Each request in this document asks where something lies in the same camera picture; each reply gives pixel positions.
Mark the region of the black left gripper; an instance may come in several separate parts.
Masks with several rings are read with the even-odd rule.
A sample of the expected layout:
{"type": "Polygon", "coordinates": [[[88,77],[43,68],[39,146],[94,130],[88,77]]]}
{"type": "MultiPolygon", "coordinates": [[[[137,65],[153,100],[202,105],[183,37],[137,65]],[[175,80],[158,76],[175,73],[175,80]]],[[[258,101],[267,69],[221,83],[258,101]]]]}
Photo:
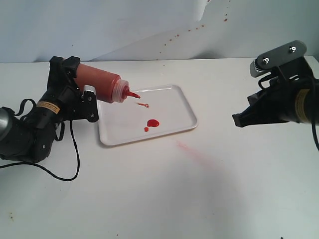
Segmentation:
{"type": "Polygon", "coordinates": [[[49,103],[53,112],[61,121],[99,120],[97,99],[94,102],[82,102],[82,91],[75,82],[80,58],[71,56],[67,59],[53,56],[50,61],[47,91],[44,101],[49,103]]]}

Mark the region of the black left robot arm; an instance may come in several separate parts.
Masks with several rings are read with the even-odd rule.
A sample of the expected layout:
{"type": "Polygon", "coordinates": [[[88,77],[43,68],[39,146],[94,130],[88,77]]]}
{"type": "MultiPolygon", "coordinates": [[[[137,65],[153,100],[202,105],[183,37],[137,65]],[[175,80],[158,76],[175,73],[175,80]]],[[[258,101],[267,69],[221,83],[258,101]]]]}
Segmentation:
{"type": "Polygon", "coordinates": [[[95,88],[86,85],[80,90],[75,82],[78,57],[52,57],[46,92],[38,102],[32,102],[29,113],[23,114],[24,99],[15,113],[2,107],[0,118],[0,157],[4,160],[38,163],[50,154],[54,141],[61,141],[65,121],[87,120],[97,122],[95,88]]]}

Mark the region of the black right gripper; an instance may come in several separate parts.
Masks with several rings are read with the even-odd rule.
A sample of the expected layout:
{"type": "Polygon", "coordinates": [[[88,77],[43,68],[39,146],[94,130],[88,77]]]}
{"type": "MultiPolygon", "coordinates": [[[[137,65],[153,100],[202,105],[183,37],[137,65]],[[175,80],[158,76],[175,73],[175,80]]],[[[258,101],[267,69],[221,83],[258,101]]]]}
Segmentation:
{"type": "Polygon", "coordinates": [[[314,120],[315,78],[304,57],[275,69],[278,77],[256,93],[256,102],[243,112],[233,114],[237,127],[277,122],[314,120]]]}

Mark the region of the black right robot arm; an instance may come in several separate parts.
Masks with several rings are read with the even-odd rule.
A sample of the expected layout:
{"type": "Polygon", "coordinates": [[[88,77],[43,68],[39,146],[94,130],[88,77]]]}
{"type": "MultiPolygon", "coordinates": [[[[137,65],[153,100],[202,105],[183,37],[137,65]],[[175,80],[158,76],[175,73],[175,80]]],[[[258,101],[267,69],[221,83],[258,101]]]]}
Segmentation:
{"type": "Polygon", "coordinates": [[[305,57],[274,67],[258,81],[249,106],[233,114],[237,127],[286,122],[319,123],[319,81],[305,57]]]}

